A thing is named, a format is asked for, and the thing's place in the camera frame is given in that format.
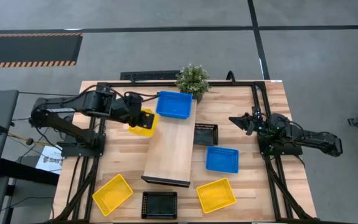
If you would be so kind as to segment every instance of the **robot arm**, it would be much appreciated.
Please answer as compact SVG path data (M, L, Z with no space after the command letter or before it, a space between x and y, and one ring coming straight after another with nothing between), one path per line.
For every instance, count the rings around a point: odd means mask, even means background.
M251 135L253 131L269 140L271 146L294 144L319 149L330 156L340 156L342 151L341 140L328 132L314 132L304 130L297 123L290 121L281 114L272 114L263 120L262 113L257 107L252 108L252 115L245 113L241 117L229 117L229 120Z
M61 118L59 113L79 112L92 118L127 123L132 127L153 127L154 115L141 111L141 104L144 101L141 94L126 92L121 95L106 87L102 91L87 91L91 87L74 97L39 98L32 109L29 122L33 127L50 127L68 135L64 142L58 142L58 145L63 147L63 156L101 154L105 134L96 133L92 127L81 129Z

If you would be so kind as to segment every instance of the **floor mat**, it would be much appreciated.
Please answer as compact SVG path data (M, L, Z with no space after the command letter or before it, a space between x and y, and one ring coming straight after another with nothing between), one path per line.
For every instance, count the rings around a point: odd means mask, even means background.
M73 66L83 34L0 34L0 67Z
M152 72L121 72L121 80L177 80L179 70Z

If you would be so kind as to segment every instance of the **plant pot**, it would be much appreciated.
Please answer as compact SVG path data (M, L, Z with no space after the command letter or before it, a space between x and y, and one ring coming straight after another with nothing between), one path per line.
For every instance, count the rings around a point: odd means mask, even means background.
M198 104L199 102L201 102L203 96L203 94L194 95L193 99L196 99Z
M197 100L197 104L199 103L199 102L201 102L201 100L202 100L202 97L204 96L204 94L192 94L192 99L193 100Z

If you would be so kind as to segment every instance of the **wooden board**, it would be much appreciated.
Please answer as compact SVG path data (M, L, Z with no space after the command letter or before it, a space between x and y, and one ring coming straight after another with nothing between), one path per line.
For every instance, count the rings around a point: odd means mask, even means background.
M81 90L97 84L96 81L83 82ZM291 119L290 109L286 100L282 82L266 81L268 100L272 113L281 113ZM157 91L177 91L175 87L121 87L115 88L120 93L137 91L145 94L155 94ZM259 95L261 107L263 101ZM145 102L144 108L155 108L156 100ZM191 185L188 189L157 184L147 184L140 179L144 173L148 153L149 138L137 136L127 132L127 126L106 123L106 145L104 155L100 158L95 190L98 190L116 174L122 174L134 191L134 194L122 203L107 217L101 214L93 202L90 222L157 222L157 220L141 219L141 200L143 191L167 190L178 194L177 220L172 222L270 222L274 213L271 204L270 190L267 181L265 163L260 157L257 135L246 136L245 132L232 124L229 116L241 116L245 112L252 112L253 106L251 88L245 86L213 87L206 93L197 105L196 123L218 124L219 146L239 150L239 173L225 174L205 169L204 146L194 146L191 159ZM87 128L90 118L76 114L73 123L81 128ZM311 216L316 216L308 180L302 163L294 156L282 156L283 168L289 191L298 203ZM76 158L64 160L59 184L55 193L54 210L59 214L67 201L70 181ZM78 171L71 196L76 192L79 179ZM204 214L199 203L196 188L214 180L227 177L237 198L236 204ZM277 189L281 208L281 215L285 217L285 207L282 196ZM87 194L84 194L80 207L79 218L83 218Z
M149 140L144 176L190 181L197 101L192 100L187 119L159 116L154 136Z

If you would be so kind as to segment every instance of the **white paper sign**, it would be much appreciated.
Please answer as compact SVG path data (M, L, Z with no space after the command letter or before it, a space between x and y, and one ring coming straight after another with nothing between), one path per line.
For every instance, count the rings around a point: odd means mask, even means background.
M45 146L36 164L36 169L42 169L60 174L62 167L61 151L52 146Z

